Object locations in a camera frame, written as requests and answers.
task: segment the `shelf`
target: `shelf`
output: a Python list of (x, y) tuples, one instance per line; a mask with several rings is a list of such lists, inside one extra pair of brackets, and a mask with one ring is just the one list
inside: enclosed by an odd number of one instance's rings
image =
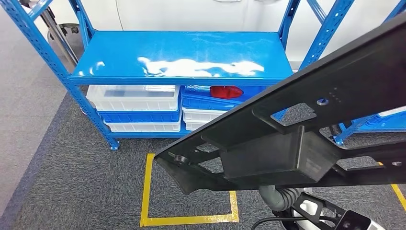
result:
[(181, 121), (180, 132), (175, 133), (113, 133), (109, 134), (112, 138), (181, 138), (191, 133), (186, 130), (186, 124)]
[(273, 85), (291, 74), (274, 32), (98, 31), (68, 79), (105, 85)]

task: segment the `plastic storage bin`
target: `plastic storage bin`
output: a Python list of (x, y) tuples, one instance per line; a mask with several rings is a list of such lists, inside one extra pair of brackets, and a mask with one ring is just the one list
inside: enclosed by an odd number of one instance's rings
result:
[(207, 122), (201, 122), (201, 121), (188, 121), (188, 122), (185, 122), (185, 124), (186, 124), (185, 129), (188, 131), (195, 131), (198, 128), (204, 126), (206, 123)]
[(182, 106), (187, 109), (228, 111), (260, 93), (266, 86), (237, 86), (244, 93), (237, 98), (221, 99), (210, 95), (210, 86), (188, 85), (182, 89)]
[(90, 85), (86, 97), (98, 111), (177, 111), (174, 85)]
[(204, 124), (212, 121), (213, 119), (221, 116), (226, 111), (222, 110), (204, 110), (204, 109), (187, 109), (183, 110), (183, 120), (185, 123), (188, 122), (203, 122)]
[(176, 111), (141, 111), (141, 112), (110, 112), (101, 111), (100, 117), (105, 123), (132, 123), (132, 122), (177, 122), (180, 116), (180, 106), (182, 105), (181, 95), (178, 96), (178, 109)]
[(106, 123), (106, 125), (112, 132), (180, 132), (181, 116), (182, 112), (180, 112), (177, 122)]

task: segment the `black metal bracket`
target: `black metal bracket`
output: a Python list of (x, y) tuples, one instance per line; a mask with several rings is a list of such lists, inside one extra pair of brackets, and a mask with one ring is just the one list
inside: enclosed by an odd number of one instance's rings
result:
[[(320, 129), (406, 105), (406, 13), (269, 87), (160, 150), (155, 160), (184, 193), (260, 185), (321, 187), (406, 183), (406, 140), (344, 149)], [(315, 117), (289, 126), (271, 115), (306, 103)], [(215, 151), (201, 151), (210, 145)], [(344, 170), (370, 156), (382, 166)], [(199, 165), (220, 157), (224, 173)]]

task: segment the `blue metal shelf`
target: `blue metal shelf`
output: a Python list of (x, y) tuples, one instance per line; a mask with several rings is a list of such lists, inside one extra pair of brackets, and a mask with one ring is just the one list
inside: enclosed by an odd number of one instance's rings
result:
[[(0, 5), (113, 150), (118, 149), (117, 138), (180, 138), (189, 131), (182, 123), (177, 133), (112, 133), (79, 85), (265, 86), (292, 74), (285, 49), (300, 0), (289, 0), (278, 32), (96, 31), (81, 1), (69, 0), (86, 48), (71, 74), (34, 24), (51, 1), (39, 0), (30, 13), (18, 0), (0, 0)], [(319, 59), (353, 2), (336, 0), (326, 15), (316, 0), (308, 0), (322, 25), (300, 69)], [(391, 15), (404, 9), (405, 0), (400, 0)], [(363, 120), (348, 133), (362, 124)]]
[(292, 74), (278, 33), (96, 31), (74, 84), (273, 85)]

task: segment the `yellow floor marking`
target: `yellow floor marking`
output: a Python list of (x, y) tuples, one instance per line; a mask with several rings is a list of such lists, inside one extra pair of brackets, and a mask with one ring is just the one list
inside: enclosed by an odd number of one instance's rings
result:
[(163, 225), (181, 225), (181, 224), (209, 224), (223, 222), (238, 222), (237, 195), (235, 191), (230, 191), (231, 214), (196, 216), (196, 217), (161, 217), (148, 218), (149, 193), (151, 189), (152, 162), (155, 154), (147, 155), (145, 166), (144, 190), (142, 195), (140, 227), (163, 226)]
[(399, 199), (400, 203), (403, 206), (403, 209), (406, 211), (406, 199), (405, 196), (403, 195), (402, 191), (400, 191), (400, 188), (397, 184), (391, 184), (391, 187), (393, 191), (395, 192), (397, 198)]

